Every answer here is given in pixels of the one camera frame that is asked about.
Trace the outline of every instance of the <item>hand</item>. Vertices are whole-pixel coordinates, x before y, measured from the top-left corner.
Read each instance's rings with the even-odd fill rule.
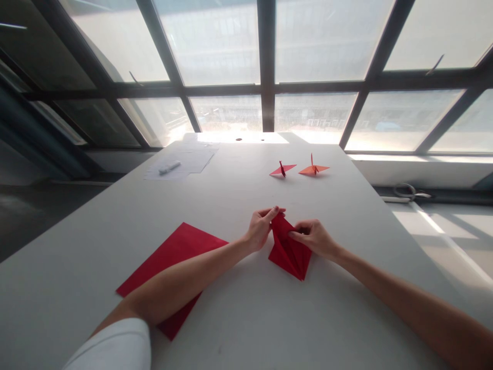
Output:
[[[250,226],[243,239],[252,247],[252,252],[259,251],[266,243],[267,235],[272,230],[271,221],[278,213],[285,212],[286,208],[266,208],[255,211]]]
[[[298,222],[294,227],[298,232],[290,231],[288,236],[305,244],[313,252],[331,261],[337,259],[344,248],[332,239],[317,219]]]

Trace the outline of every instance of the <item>forearm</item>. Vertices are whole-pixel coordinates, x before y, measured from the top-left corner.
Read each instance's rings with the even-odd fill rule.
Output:
[[[92,335],[128,317],[159,324],[250,253],[249,242],[240,239],[167,268],[130,293]]]
[[[454,368],[492,368],[493,333],[416,286],[343,250],[334,260]]]

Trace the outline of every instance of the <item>metal frame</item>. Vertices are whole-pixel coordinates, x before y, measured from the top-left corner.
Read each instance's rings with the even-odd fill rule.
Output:
[[[276,43],[276,0],[257,0],[260,85],[185,86],[169,46],[158,12],[152,0],[136,0],[144,17],[158,54],[166,68],[169,81],[138,83],[114,82],[103,68],[84,37],[78,32],[58,0],[32,0],[36,8],[72,53],[80,66],[92,80],[96,89],[74,91],[44,91],[20,68],[14,60],[0,49],[4,61],[31,89],[23,96],[29,101],[43,101],[54,109],[67,123],[89,143],[90,148],[111,150],[159,150],[151,148],[132,122],[118,99],[179,97],[183,102],[195,132],[201,132],[189,97],[223,95],[261,95],[262,122],[264,132],[274,131],[274,110],[276,94],[302,93],[358,93],[339,145],[345,148],[368,94],[372,91],[410,91],[429,89],[464,89],[465,92],[443,116],[429,135],[413,152],[346,151],[348,154],[379,155],[490,155],[484,153],[428,153],[430,148],[447,132],[456,120],[488,88],[493,88],[493,48],[485,53],[478,65],[471,69],[436,70],[427,76],[426,70],[383,71],[392,53],[406,19],[412,10],[414,0],[396,0],[387,20],[363,81],[333,81],[275,84],[275,43]],[[119,118],[134,135],[141,148],[100,147],[67,116],[56,104],[57,100],[104,99],[115,110]]]

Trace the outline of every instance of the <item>red origami crane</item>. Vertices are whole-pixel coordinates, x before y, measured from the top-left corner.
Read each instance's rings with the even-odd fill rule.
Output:
[[[282,165],[281,161],[279,161],[279,164],[281,165],[281,167],[279,167],[273,173],[271,173],[270,174],[271,176],[282,174],[284,177],[286,177],[286,171],[289,171],[291,168],[296,166],[295,164]]]
[[[303,175],[316,175],[317,172],[324,171],[330,167],[313,165],[313,153],[312,153],[312,165],[306,167],[304,170],[301,170],[299,173]]]
[[[308,270],[312,251],[304,244],[291,239],[288,232],[296,231],[284,215],[278,214],[272,220],[274,247],[269,259],[297,279],[303,281]]]

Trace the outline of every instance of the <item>white sleeve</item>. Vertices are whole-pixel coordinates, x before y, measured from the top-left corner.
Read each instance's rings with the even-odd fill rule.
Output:
[[[90,338],[63,370],[149,370],[150,338],[145,321],[125,319]]]

